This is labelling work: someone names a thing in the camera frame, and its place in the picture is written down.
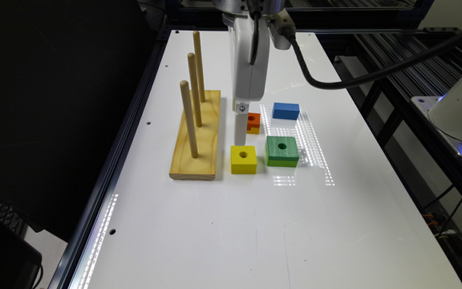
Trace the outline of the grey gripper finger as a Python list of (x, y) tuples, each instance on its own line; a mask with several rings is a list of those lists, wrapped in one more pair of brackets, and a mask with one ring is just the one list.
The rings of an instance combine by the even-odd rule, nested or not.
[(247, 134), (249, 105), (247, 103), (236, 102), (234, 104), (235, 111), (235, 129), (234, 129), (234, 144), (236, 146), (244, 146)]

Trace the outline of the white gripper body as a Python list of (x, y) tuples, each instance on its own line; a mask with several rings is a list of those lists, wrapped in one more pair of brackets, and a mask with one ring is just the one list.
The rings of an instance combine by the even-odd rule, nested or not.
[(264, 19), (259, 21), (256, 59), (253, 56), (254, 21), (250, 16), (223, 14), (229, 28), (232, 90), (235, 101), (259, 101), (265, 91), (270, 53), (270, 32)]

